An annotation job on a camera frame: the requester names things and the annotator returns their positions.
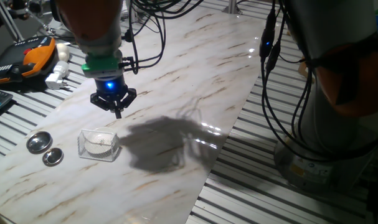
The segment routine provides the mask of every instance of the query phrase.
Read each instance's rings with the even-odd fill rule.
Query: electrical cord
[[[145,65],[145,66],[140,66],[139,68],[149,68],[149,67],[153,67],[155,66],[160,60],[161,58],[163,57],[163,54],[164,54],[164,50],[165,50],[165,45],[166,45],[166,26],[165,26],[165,20],[163,19],[163,27],[164,27],[164,34],[163,32],[161,31],[161,25],[159,23],[159,20],[158,18],[156,17],[156,22],[157,22],[157,25],[159,27],[159,33],[160,33],[160,38],[161,38],[161,52],[155,56],[155,57],[152,57],[152,58],[148,58],[148,59],[144,59],[144,60],[140,60],[140,62],[145,62],[145,61],[148,61],[148,60],[152,60],[152,59],[157,59],[157,61],[155,61],[153,64],[151,65]]]
[[[301,114],[300,114],[300,118],[298,119],[298,134],[300,134],[300,138],[303,142],[305,142],[305,139],[302,135],[302,118],[303,118],[303,115],[305,113],[305,109],[306,109],[306,105],[308,104],[308,100],[309,100],[309,96],[311,94],[311,87],[312,87],[312,69],[308,67],[308,78],[307,78],[307,84],[308,84],[308,89],[306,91],[306,97],[305,97],[305,100],[303,102],[303,106],[302,106],[302,110],[301,110]]]
[[[304,62],[304,61],[305,61],[305,59],[301,59],[301,60],[298,60],[298,61],[296,61],[296,62],[292,62],[292,61],[289,61],[289,60],[283,58],[281,55],[279,55],[279,57],[280,57],[283,61],[288,62],[288,63],[301,63],[301,62]]]
[[[195,7],[197,7],[203,1],[204,0],[200,0],[196,2],[193,6],[191,6],[189,9],[186,9],[186,7],[191,2],[191,0],[188,0],[187,2],[185,2],[185,4],[183,4],[183,6],[181,6],[175,11],[168,11],[167,9],[175,6],[177,3],[181,2],[181,0],[167,0],[167,1],[133,0],[133,4],[138,9],[141,9],[142,11],[147,12],[148,14],[151,14],[154,17],[157,17],[158,19],[177,19],[191,12]],[[160,16],[156,14],[157,12],[163,12],[165,14],[172,14],[175,16],[165,16],[164,14]]]
[[[287,16],[287,13],[285,11],[285,8],[283,7],[283,4],[281,3],[281,0],[280,1],[280,8],[282,9],[283,11],[283,18],[285,18]],[[281,40],[281,36],[279,37],[277,43],[273,46],[272,49],[269,48],[268,44],[269,44],[269,41],[271,41],[272,37],[270,37],[269,35],[265,35],[266,32],[270,33],[271,30],[270,28],[272,27],[274,29],[274,24],[269,24],[268,25],[268,22],[270,23],[270,21],[273,22],[273,19],[270,19],[271,17],[268,16],[268,19],[267,19],[267,25],[266,25],[266,28],[264,30],[264,34],[262,35],[262,39],[261,39],[261,46],[260,46],[260,55],[261,55],[261,74],[262,74],[262,82],[263,82],[263,90],[262,90],[262,110],[263,110],[263,114],[265,115],[265,119],[270,127],[270,129],[272,130],[272,132],[274,133],[274,135],[277,137],[277,139],[289,150],[291,151],[294,155],[298,156],[298,157],[301,157],[303,159],[307,159],[309,161],[315,161],[315,162],[335,162],[335,161],[341,161],[341,160],[347,160],[347,159],[354,159],[354,158],[358,158],[358,157],[362,157],[362,156],[365,156],[367,155],[368,153],[372,152],[375,148],[378,147],[378,138],[375,140],[375,141],[372,141],[368,144],[365,144],[364,146],[358,148],[358,149],[355,149],[355,150],[351,150],[351,151],[348,151],[346,153],[336,153],[336,154],[333,154],[332,152],[329,152],[327,150],[325,150],[325,153],[322,153],[322,152],[319,152],[319,151],[315,151],[313,150],[312,148],[310,148],[306,143],[304,144],[303,142],[301,141],[298,141],[297,139],[295,139],[290,133],[288,133],[288,131],[281,125],[280,121],[278,120],[278,118],[276,117],[275,113],[273,112],[273,108],[272,106],[270,105],[270,102],[269,102],[269,99],[268,99],[268,95],[267,95],[267,81],[268,81],[268,77],[269,77],[269,74],[271,72],[271,70],[274,69],[274,66],[276,64],[276,61],[278,59],[278,56],[280,54],[280,40]],[[266,61],[266,58],[269,57],[268,59],[268,63],[267,63],[267,68],[266,68],[266,74],[265,74],[265,61]],[[312,81],[312,69],[311,68],[308,68],[308,79],[307,79],[307,86],[306,88],[304,89],[304,93],[306,93],[306,96],[305,96],[305,100],[307,102],[307,99],[309,99],[309,95],[310,95],[310,89],[311,89],[311,81]],[[278,133],[276,132],[275,128],[273,127],[273,125],[271,124],[270,122],[270,118],[268,117],[268,114],[267,114],[267,109],[266,107],[268,108],[269,112],[271,113],[273,119],[276,121],[277,125],[280,127],[280,129],[293,141],[295,142],[297,145],[299,145],[300,147],[302,147],[304,150],[308,151],[308,152],[311,152],[317,156],[321,156],[323,158],[326,158],[326,159],[313,159],[313,158],[310,158],[310,157],[306,157],[304,155],[301,155],[299,153],[297,153],[295,150],[293,150],[284,140],[282,140],[282,138],[278,135]],[[305,112],[305,109],[303,108],[302,112],[301,112],[301,115],[300,115],[300,120],[301,118],[303,117],[303,111]]]
[[[138,35],[138,34],[140,33],[140,31],[143,30],[144,27],[147,27],[147,29],[151,30],[152,32],[154,32],[154,33],[156,33],[156,34],[159,33],[159,31],[155,31],[155,30],[153,30],[152,28],[150,28],[149,26],[147,26],[147,22],[148,22],[148,21],[152,21],[154,24],[156,24],[156,22],[154,22],[154,21],[150,18],[150,16],[147,17],[147,19],[145,20],[144,23],[141,23],[141,22],[133,22],[134,24],[135,24],[135,23],[139,23],[139,24],[141,24],[140,29],[134,34],[134,36]]]
[[[131,16],[132,15],[132,8],[133,8],[133,4],[132,4],[132,1],[130,1],[128,22],[129,22],[129,32],[130,32],[131,37],[132,37],[133,53],[135,55],[135,62],[132,66],[132,72],[136,75],[139,72],[139,55],[138,55],[138,49],[136,48],[135,35],[133,35],[132,16]]]

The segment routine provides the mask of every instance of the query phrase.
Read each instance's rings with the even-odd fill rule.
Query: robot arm
[[[125,84],[121,66],[120,14],[123,0],[56,0],[59,11],[87,55],[83,73],[94,78],[96,93],[90,101],[121,118],[121,111],[136,98],[136,90]]]

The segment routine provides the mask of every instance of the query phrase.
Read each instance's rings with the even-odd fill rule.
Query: black cable
[[[298,110],[300,109],[301,103],[302,103],[302,101],[303,101],[303,99],[305,97],[306,92],[308,91],[308,84],[309,84],[308,79],[306,79],[305,87],[303,88],[303,92],[302,92],[301,98],[300,98],[300,100],[298,101],[298,104],[295,107],[295,110],[294,110],[294,113],[293,113],[293,117],[291,119],[291,132],[293,133],[294,137],[296,137],[296,133],[295,133],[295,118],[296,118],[296,114],[297,114]]]
[[[301,131],[302,118],[303,118],[303,115],[305,113],[306,105],[308,104],[309,96],[311,94],[311,87],[312,87],[312,69],[310,67],[308,67],[308,79],[307,79],[306,82],[308,84],[308,86],[307,86],[308,90],[306,92],[306,97],[305,97],[305,100],[303,102],[300,118],[298,119],[298,134],[300,134],[300,138],[303,142],[305,142],[305,139],[304,139],[304,137],[302,135],[302,131]]]
[[[132,1],[130,1],[128,21],[129,21],[129,31],[130,31],[131,37],[132,37],[133,53],[135,55],[135,64],[132,66],[132,72],[134,74],[137,74],[139,72],[139,55],[138,55],[138,49],[136,48],[135,36],[133,35],[132,16],[131,16],[132,15],[132,8],[133,8],[133,4],[132,4]]]
[[[282,31],[282,29],[280,30],[280,34],[279,34],[279,40],[281,39],[281,37],[282,37],[282,33],[283,33],[283,31]],[[278,42],[275,44],[275,46],[274,47],[276,47],[276,45],[277,46],[280,46],[279,45],[279,43],[280,43],[280,41],[278,40]],[[266,59],[266,57],[261,57],[261,62],[265,62],[265,59]],[[269,68],[268,69],[268,71],[267,71],[267,74],[269,74],[270,73],[270,71],[272,70],[274,68],[274,66],[272,66],[271,68]],[[269,99],[268,99],[268,95],[267,95],[267,88],[266,88],[266,83],[263,83],[263,91],[262,91],[262,95],[265,97],[265,101],[266,101],[266,103],[267,103],[267,106],[268,106],[268,109],[269,109],[269,111],[270,111],[270,113],[272,114],[272,116],[273,116],[273,119],[276,121],[276,123],[277,123],[277,125],[280,127],[280,129],[292,140],[292,141],[294,141],[295,143],[297,143],[299,146],[301,146],[302,148],[304,148],[304,149],[306,149],[306,150],[308,150],[309,152],[312,152],[312,153],[314,153],[314,154],[316,154],[316,155],[318,155],[318,156],[323,156],[323,157],[326,157],[326,155],[325,154],[323,154],[323,153],[321,153],[321,152],[319,152],[319,151],[315,151],[315,150],[313,150],[313,149],[311,149],[310,147],[308,147],[307,145],[305,145],[304,143],[302,143],[301,141],[299,141],[299,140],[297,140],[296,138],[294,138],[284,127],[283,127],[283,125],[280,123],[280,121],[279,121],[279,119],[277,118],[277,116],[276,116],[276,114],[274,113],[274,111],[273,111],[273,109],[272,109],[272,106],[270,105],[270,102],[269,102]]]
[[[144,60],[140,60],[140,62],[146,62],[146,61],[158,58],[157,61],[155,61],[153,64],[151,64],[151,65],[145,65],[145,66],[140,66],[139,68],[149,68],[149,67],[155,66],[161,60],[161,58],[163,57],[164,50],[165,50],[165,45],[166,45],[166,26],[165,26],[165,20],[163,19],[164,34],[161,31],[161,25],[160,25],[159,20],[158,20],[157,17],[156,17],[156,22],[157,22],[157,25],[159,27],[159,33],[160,33],[160,38],[161,38],[161,52],[157,56],[155,56],[155,57],[151,57],[151,58],[147,58],[147,59],[144,59]]]
[[[186,15],[187,13],[191,12],[195,7],[197,7],[200,3],[202,3],[204,0],[200,0],[197,3],[195,3],[193,6],[191,6],[189,9],[182,12],[186,6],[190,3],[191,0],[188,0],[182,7],[180,7],[176,11],[167,11],[166,9],[176,5],[181,0],[175,0],[175,1],[160,1],[160,2],[143,2],[140,0],[133,0],[135,6],[137,6],[139,9],[141,9],[144,12],[147,12],[148,14],[151,14],[154,17],[157,17],[158,19],[176,19],[179,17],[182,17]],[[156,13],[157,12],[164,12],[166,14],[178,14],[176,16],[159,16]]]
[[[283,13],[284,15],[286,16],[286,12],[285,12],[285,9],[284,7],[282,6],[281,4],[281,8],[283,10]],[[297,141],[295,138],[293,138],[293,136],[291,136],[287,130],[281,125],[280,121],[278,120],[278,118],[276,117],[275,113],[273,112],[273,108],[272,106],[270,105],[270,102],[269,102],[269,99],[268,99],[268,95],[267,95],[267,81],[268,81],[268,76],[270,74],[270,71],[267,72],[267,74],[265,75],[265,59],[266,57],[262,57],[261,58],[261,74],[262,74],[262,82],[263,82],[263,91],[262,91],[262,110],[263,110],[263,113],[265,115],[265,119],[269,125],[269,127],[271,128],[272,132],[274,133],[274,135],[277,137],[277,139],[288,149],[290,150],[294,155],[296,156],[299,156],[303,159],[307,159],[309,161],[315,161],[315,162],[334,162],[334,161],[340,161],[340,160],[346,160],[346,159],[354,159],[354,158],[358,158],[358,157],[362,157],[362,156],[365,156],[367,155],[368,153],[372,152],[375,148],[378,147],[378,138],[375,140],[375,141],[372,141],[358,149],[355,149],[355,150],[351,150],[351,151],[348,151],[346,153],[338,153],[338,154],[331,154],[331,153],[321,153],[321,152],[318,152],[318,151],[315,151],[313,149],[311,149],[310,147],[308,147],[307,145],[303,144],[302,142],[299,142]],[[311,83],[311,73],[308,75],[308,81],[310,81]],[[267,115],[267,111],[266,111],[266,106],[265,106],[265,102],[267,104],[267,107],[270,111],[270,113],[272,114],[273,116],[273,119],[276,121],[277,125],[279,125],[279,127],[281,128],[281,130],[293,141],[295,142],[296,144],[298,144],[300,147],[302,147],[303,149],[305,149],[306,151],[309,151],[309,152],[312,152],[313,154],[316,154],[318,156],[321,156],[321,157],[326,157],[327,159],[325,160],[319,160],[319,159],[312,159],[312,158],[309,158],[309,157],[305,157],[301,154],[298,154],[296,151],[294,151],[284,140],[282,140],[282,138],[278,135],[278,133],[276,132],[275,128],[273,127],[273,125],[271,124],[270,122],[270,119]]]
[[[153,30],[152,28],[150,28],[149,26],[147,26],[147,22],[148,22],[149,20],[152,20],[152,19],[150,19],[150,16],[147,17],[147,19],[145,20],[144,23],[141,23],[141,22],[133,22],[133,23],[139,23],[139,24],[141,24],[140,29],[134,34],[134,36],[138,35],[138,34],[140,33],[140,31],[143,30],[144,27],[147,27],[147,29],[151,30],[152,32],[154,32],[154,33],[156,33],[156,34],[159,33],[159,31],[157,32],[157,31]]]
[[[288,62],[288,63],[301,63],[301,62],[304,62],[304,61],[305,61],[305,59],[301,59],[301,60],[298,60],[298,61],[296,61],[296,62],[292,62],[292,61],[289,61],[289,60],[283,58],[281,55],[279,55],[279,57],[280,57],[281,59],[283,59],[283,61]]]
[[[254,3],[253,1],[249,1],[249,0],[241,0],[241,1],[238,1],[238,2],[236,3],[236,5],[241,4],[241,3],[243,3],[243,2],[252,2],[252,3]]]
[[[265,76],[265,59],[261,59],[261,76],[262,76],[262,82],[263,82],[263,91],[262,91],[262,100],[261,100],[261,103],[262,103],[262,111],[263,111],[263,114],[265,115],[265,119],[266,119],[266,122],[268,123],[271,131],[273,132],[273,134],[276,136],[276,138],[288,149],[290,150],[294,155],[302,158],[302,159],[306,159],[306,160],[309,160],[309,161],[314,161],[314,162],[332,162],[333,160],[319,160],[319,159],[312,159],[312,158],[309,158],[309,157],[306,157],[304,155],[301,155],[299,153],[297,153],[295,150],[293,150],[287,143],[286,141],[282,140],[282,138],[279,136],[279,134],[276,132],[275,128],[273,127],[272,123],[270,122],[270,119],[268,117],[268,114],[267,114],[267,111],[266,111],[266,106],[265,106],[265,101],[267,102],[267,94],[266,94],[266,87],[267,87],[267,81],[268,81],[268,76],[269,76],[270,73],[268,73],[266,76]]]

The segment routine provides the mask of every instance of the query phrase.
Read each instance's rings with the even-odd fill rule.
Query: white power adapter
[[[69,72],[69,64],[64,61],[57,62],[51,73],[45,80],[48,88],[51,90],[59,90],[64,88],[67,84],[63,81],[63,78]]]

